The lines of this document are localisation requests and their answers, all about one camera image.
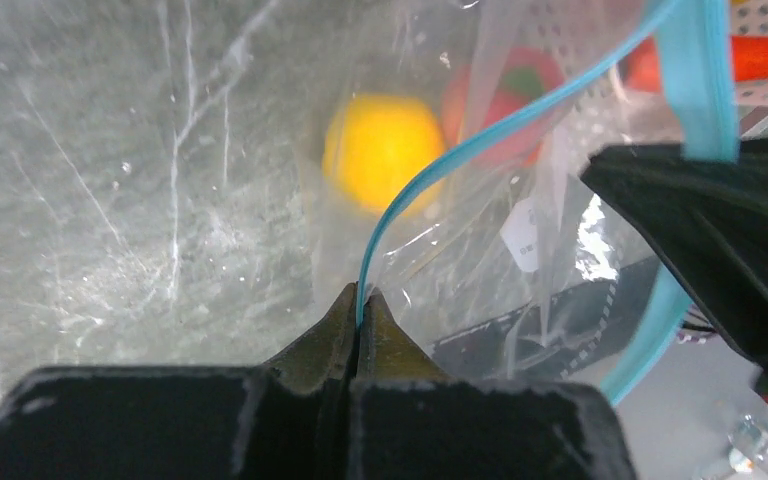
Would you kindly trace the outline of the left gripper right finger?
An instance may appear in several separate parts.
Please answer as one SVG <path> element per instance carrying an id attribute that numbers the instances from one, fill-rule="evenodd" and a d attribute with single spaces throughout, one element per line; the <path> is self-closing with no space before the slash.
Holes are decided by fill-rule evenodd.
<path id="1" fill-rule="evenodd" d="M 350 479 L 632 479 L 620 421 L 593 386 L 448 376 L 395 322 L 363 307 L 350 387 Z"/>

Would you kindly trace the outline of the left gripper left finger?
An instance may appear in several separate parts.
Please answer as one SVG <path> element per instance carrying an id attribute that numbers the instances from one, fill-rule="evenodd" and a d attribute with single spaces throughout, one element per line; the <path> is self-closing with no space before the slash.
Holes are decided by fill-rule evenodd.
<path id="1" fill-rule="evenodd" d="M 340 479 L 357 288 L 259 365 L 49 366 L 0 403 L 0 479 Z"/>

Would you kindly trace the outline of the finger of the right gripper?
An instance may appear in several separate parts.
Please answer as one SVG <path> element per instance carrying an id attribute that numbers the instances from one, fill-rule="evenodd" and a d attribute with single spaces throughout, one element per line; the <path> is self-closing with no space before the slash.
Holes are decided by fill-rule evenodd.
<path id="1" fill-rule="evenodd" d="M 768 396 L 768 138 L 744 141 L 734 163 L 688 160 L 675 144 L 609 146 L 582 180 L 761 368 Z"/>

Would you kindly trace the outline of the white perforated plastic basket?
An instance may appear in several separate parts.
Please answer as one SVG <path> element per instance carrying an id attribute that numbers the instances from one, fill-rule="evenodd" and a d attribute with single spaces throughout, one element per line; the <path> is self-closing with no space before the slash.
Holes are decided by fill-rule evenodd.
<path id="1" fill-rule="evenodd" d="M 718 1 L 731 40 L 741 129 L 768 126 L 768 1 Z M 540 99 L 641 35 L 677 16 L 675 1 L 529 1 L 511 50 L 524 69 L 527 99 Z M 540 116 L 539 131 L 594 149 L 605 143 L 678 140 L 675 115 L 661 92 L 653 32 L 624 58 Z"/>

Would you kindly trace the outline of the yellow lemon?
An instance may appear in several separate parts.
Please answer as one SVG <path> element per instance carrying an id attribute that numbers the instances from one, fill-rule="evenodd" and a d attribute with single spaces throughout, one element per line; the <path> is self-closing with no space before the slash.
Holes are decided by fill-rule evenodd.
<path id="1" fill-rule="evenodd" d="M 361 209 L 382 214 L 404 187 L 445 152 L 440 123 L 411 96 L 357 94 L 325 134 L 323 176 Z"/>

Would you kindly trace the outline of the clear zip top bag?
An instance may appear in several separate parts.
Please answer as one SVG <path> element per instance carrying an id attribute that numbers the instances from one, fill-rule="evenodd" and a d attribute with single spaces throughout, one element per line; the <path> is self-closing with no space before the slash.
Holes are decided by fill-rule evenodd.
<path id="1" fill-rule="evenodd" d="M 579 180 L 736 153 L 723 1 L 0 1 L 0 400 L 257 363 L 348 283 L 461 376 L 618 400 L 687 300 Z"/>

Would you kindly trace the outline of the orange carrot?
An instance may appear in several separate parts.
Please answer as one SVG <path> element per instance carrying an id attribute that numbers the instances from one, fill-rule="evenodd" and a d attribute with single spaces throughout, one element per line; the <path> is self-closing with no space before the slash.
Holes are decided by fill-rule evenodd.
<path id="1" fill-rule="evenodd" d="M 768 80 L 768 37 L 731 36 L 734 80 Z M 653 38 L 642 42 L 625 60 L 625 84 L 649 93 L 661 92 L 658 55 Z"/>

